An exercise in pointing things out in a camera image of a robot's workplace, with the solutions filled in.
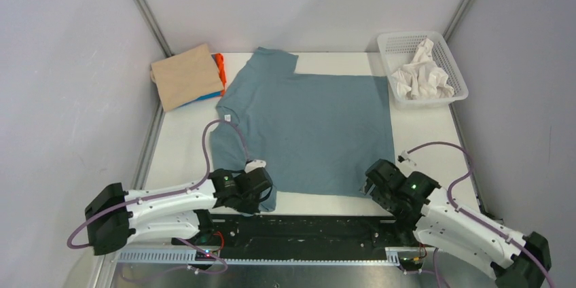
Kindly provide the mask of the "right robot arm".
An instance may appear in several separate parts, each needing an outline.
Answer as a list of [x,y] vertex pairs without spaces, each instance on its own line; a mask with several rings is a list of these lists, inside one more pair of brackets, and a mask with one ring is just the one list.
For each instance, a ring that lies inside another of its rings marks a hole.
[[474,211],[418,171],[405,176],[388,160],[365,173],[362,192],[392,214],[395,238],[437,247],[474,266],[497,287],[541,287],[552,267],[547,239],[523,234]]

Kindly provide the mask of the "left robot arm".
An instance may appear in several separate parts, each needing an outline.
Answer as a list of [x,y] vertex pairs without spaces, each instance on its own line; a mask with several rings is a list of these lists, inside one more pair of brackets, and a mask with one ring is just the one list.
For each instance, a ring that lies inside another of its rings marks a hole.
[[85,208],[88,246],[95,255],[106,255],[147,240],[180,238],[207,245],[215,235],[211,210],[225,207],[253,215],[272,188],[261,166],[217,169],[200,183],[157,190],[126,191],[113,183]]

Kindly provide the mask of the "grey-blue t-shirt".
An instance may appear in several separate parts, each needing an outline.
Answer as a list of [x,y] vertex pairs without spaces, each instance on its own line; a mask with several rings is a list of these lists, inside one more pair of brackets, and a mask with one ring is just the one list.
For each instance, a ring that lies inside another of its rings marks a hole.
[[365,172],[395,158],[389,84],[383,76],[300,74],[300,58],[258,48],[216,106],[214,168],[263,160],[276,194],[361,195]]

